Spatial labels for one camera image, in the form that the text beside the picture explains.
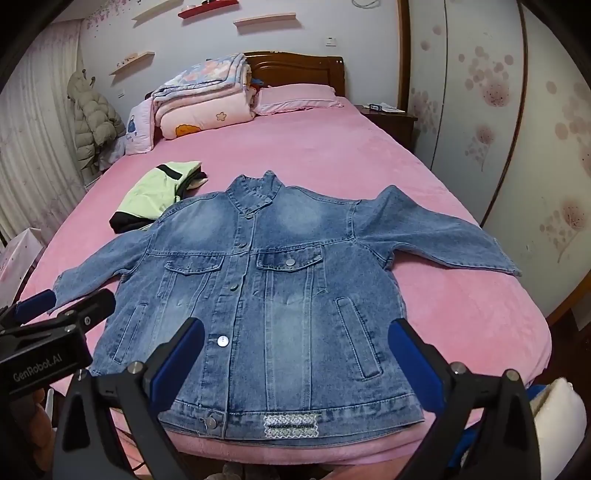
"puffer jacket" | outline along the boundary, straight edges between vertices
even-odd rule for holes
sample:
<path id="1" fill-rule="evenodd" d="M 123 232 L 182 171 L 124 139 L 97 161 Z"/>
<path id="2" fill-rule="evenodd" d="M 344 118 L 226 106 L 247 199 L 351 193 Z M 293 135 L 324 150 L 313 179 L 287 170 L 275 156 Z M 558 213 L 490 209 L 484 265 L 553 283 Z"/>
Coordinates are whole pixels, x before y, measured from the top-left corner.
<path id="1" fill-rule="evenodd" d="M 96 147 L 125 135 L 125 125 L 107 99 L 95 92 L 83 72 L 74 72 L 68 81 L 68 97 L 74 102 L 76 156 L 84 168 Z"/>

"pink comforter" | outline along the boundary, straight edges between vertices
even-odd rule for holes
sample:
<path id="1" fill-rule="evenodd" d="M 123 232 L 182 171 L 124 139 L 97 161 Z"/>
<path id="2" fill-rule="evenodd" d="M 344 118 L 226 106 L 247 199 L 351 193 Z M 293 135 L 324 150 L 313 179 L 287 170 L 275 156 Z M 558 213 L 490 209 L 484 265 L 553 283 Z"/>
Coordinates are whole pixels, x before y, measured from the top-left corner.
<path id="1" fill-rule="evenodd" d="M 257 117 L 252 122 L 161 141 L 147 154 L 125 156 L 95 184 L 49 244 L 22 298 L 51 288 L 115 235 L 109 218 L 125 193 L 149 169 L 166 161 L 201 160 L 209 181 L 199 193 L 225 190 L 239 174 L 273 170 L 286 185 L 326 195 L 374 198 L 390 184 L 420 205 L 475 223 L 468 211 L 410 152 L 365 119 L 347 100 L 344 108 Z M 408 321 L 448 361 L 500 375 L 515 368 L 532 381 L 550 357 L 544 317 L 516 278 L 501 273 L 451 270 L 397 254 L 394 274 Z M 102 326 L 91 331 L 93 351 Z M 65 393 L 69 381 L 57 388 Z M 122 418 L 117 419 L 124 426 Z M 248 463 L 371 463 L 411 453 L 427 424 L 345 447 L 253 447 L 173 434 L 181 451 Z"/>

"orange cartoon print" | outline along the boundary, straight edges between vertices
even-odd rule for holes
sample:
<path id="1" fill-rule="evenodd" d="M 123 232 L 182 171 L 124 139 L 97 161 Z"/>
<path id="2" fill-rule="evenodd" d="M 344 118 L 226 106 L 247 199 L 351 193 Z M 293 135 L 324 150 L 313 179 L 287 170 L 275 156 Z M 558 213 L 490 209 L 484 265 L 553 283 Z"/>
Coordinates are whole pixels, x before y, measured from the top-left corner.
<path id="1" fill-rule="evenodd" d="M 201 129 L 199 127 L 196 127 L 195 125 L 179 125 L 176 130 L 174 131 L 177 134 L 177 138 L 178 137 L 182 137 L 183 135 L 188 135 L 188 134 L 196 134 L 197 132 L 200 132 Z"/>

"nightstand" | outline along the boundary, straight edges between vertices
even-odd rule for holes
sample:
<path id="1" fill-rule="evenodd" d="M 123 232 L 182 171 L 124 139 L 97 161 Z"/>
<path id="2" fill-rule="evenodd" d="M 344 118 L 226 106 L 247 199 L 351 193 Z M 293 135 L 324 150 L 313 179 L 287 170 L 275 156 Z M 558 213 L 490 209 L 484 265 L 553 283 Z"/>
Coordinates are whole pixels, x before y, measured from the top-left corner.
<path id="1" fill-rule="evenodd" d="M 370 110 L 361 105 L 355 105 L 361 114 L 384 130 L 390 137 L 396 140 L 407 150 L 411 149 L 413 141 L 413 128 L 417 117 L 408 113 L 386 113 Z"/>

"jacket sleeve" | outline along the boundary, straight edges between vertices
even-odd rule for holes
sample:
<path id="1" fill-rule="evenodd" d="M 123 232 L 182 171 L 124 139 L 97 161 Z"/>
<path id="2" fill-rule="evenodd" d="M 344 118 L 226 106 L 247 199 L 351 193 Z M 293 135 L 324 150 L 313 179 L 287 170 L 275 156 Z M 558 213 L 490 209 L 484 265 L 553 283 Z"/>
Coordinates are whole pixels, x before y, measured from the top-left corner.
<path id="1" fill-rule="evenodd" d="M 395 250 L 402 250 L 448 267 L 520 275 L 496 239 L 480 227 L 427 210 L 394 186 L 356 205 L 353 235 L 385 265 L 391 264 Z"/>
<path id="2" fill-rule="evenodd" d="M 148 249 L 152 231 L 123 233 L 82 265 L 62 273 L 53 285 L 57 299 L 53 310 L 97 290 L 112 277 L 132 273 Z"/>

